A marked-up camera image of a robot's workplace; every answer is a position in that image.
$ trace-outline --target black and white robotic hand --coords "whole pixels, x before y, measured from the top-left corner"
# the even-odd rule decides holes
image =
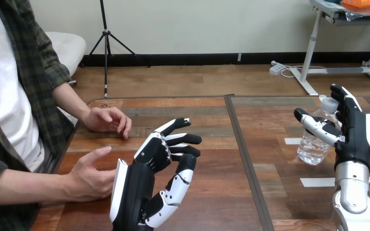
[[[344,87],[331,85],[339,102],[341,131],[323,118],[297,108],[294,116],[314,136],[335,147],[334,222],[339,231],[370,231],[370,114],[362,112],[355,97]]]
[[[189,118],[172,120],[148,136],[131,165],[118,160],[110,209],[114,231],[151,231],[164,223],[181,204],[200,156],[200,151],[187,143],[200,144],[202,138],[186,133],[169,134],[190,125]],[[164,191],[151,197],[154,174],[171,161],[178,161],[174,176]]]

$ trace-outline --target wooden table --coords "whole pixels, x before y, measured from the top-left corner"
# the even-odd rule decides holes
[[[370,112],[370,103],[359,98]],[[201,157],[180,208],[158,231],[334,230],[331,220],[333,187],[304,187],[300,178],[334,177],[335,153],[312,167],[297,159],[297,145],[284,138],[301,137],[293,116],[296,107],[319,107],[311,97],[202,97],[97,100],[90,107],[117,107],[133,120],[132,134],[123,141],[115,133],[93,133],[77,125],[57,173],[67,174],[92,150],[112,146],[96,167],[110,170],[117,159],[128,163],[146,137],[178,117],[192,126],[176,131],[202,136]],[[176,164],[156,175],[154,193],[172,177]],[[88,203],[45,205],[33,231],[110,231],[110,198]]]
[[[78,126],[58,169],[67,174],[77,160],[103,146],[112,146],[101,170],[116,168],[117,159],[132,162],[136,150],[153,130],[178,117],[189,117],[192,126],[176,133],[202,136],[201,157],[184,200],[159,231],[260,230],[255,203],[223,97],[98,100],[90,107],[117,107],[132,119],[132,132],[124,141],[117,134],[93,133]],[[156,174],[154,193],[164,189],[176,163]],[[67,203],[41,209],[32,230],[110,231],[110,197],[89,203]]]

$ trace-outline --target plastic bottle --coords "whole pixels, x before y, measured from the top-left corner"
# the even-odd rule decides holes
[[[328,119],[335,124],[337,129],[341,129],[338,124],[337,111],[338,101],[331,97],[324,98],[321,102],[321,109],[315,111],[312,116]],[[311,165],[320,164],[328,154],[330,146],[319,138],[304,131],[297,154],[300,159]]]

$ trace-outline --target person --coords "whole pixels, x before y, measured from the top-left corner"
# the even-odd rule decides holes
[[[83,202],[111,194],[115,170],[93,163],[111,147],[78,160],[66,175],[53,168],[73,131],[62,108],[92,131],[127,139],[132,121],[117,108],[90,109],[68,85],[51,41],[28,0],[0,0],[0,231],[27,230],[40,202]]]

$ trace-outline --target flannel shirt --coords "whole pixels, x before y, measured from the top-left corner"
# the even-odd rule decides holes
[[[35,21],[28,0],[0,0],[0,18],[14,52],[19,81],[29,99],[39,136],[58,159],[73,131],[58,110],[52,90],[68,82],[68,69],[60,64],[52,42]],[[0,174],[5,169],[29,171],[0,128]],[[38,204],[0,205],[0,231],[24,231],[30,227]]]

